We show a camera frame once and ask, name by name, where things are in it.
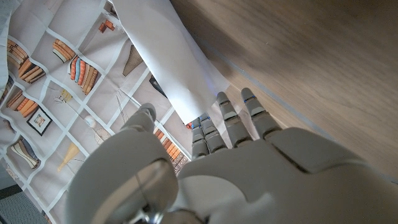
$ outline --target wooden table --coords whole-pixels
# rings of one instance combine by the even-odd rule
[[[284,126],[318,132],[398,179],[398,3],[171,0],[231,82]]]

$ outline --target white paper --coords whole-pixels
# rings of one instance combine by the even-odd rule
[[[229,83],[209,62],[169,0],[114,0],[132,43],[187,124],[204,113]]]

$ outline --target white robotic hand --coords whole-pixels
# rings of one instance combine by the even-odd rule
[[[282,130],[245,88],[253,141],[225,93],[227,149],[207,114],[192,122],[193,160],[175,176],[143,105],[83,163],[66,223],[398,223],[398,188],[344,147]]]

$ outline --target robot finger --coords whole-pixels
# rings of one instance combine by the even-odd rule
[[[207,156],[209,150],[207,148],[205,135],[200,125],[199,118],[192,121],[192,160]]]
[[[217,102],[233,147],[239,147],[245,142],[252,141],[249,132],[224,92],[218,93]]]
[[[282,130],[249,88],[242,89],[241,96],[260,138],[265,139],[273,132]]]
[[[216,129],[208,114],[202,114],[199,117],[199,120],[210,153],[214,153],[219,149],[226,149],[227,147],[223,138],[221,137],[220,133]]]

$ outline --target picture frame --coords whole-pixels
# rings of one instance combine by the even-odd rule
[[[26,122],[30,127],[36,130],[40,136],[43,136],[43,133],[51,124],[52,119],[43,111],[41,107],[38,107]]]

